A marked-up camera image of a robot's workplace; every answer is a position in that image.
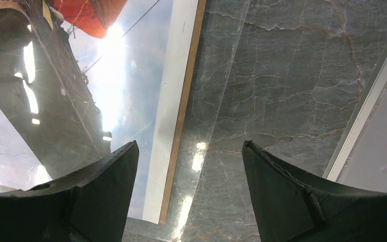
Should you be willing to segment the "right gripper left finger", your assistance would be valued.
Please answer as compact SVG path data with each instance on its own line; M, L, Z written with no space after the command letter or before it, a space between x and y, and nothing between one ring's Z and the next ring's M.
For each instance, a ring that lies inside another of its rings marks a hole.
M0 193L0 241L121 241L138 160L131 141L66 176Z

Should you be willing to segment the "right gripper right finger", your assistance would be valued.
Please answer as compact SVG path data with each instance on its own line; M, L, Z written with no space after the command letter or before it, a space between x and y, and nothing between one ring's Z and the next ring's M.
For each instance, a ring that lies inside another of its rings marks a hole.
M314 175L252 141L242 159L261 241L387 241L387 193Z

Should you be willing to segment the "clear acrylic glazing sheet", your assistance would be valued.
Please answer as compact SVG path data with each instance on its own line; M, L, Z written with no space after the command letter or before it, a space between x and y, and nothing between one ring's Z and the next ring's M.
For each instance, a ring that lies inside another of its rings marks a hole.
M189 86L166 223L128 219L123 241L224 241L215 228L230 204L213 136L249 1L207 1Z

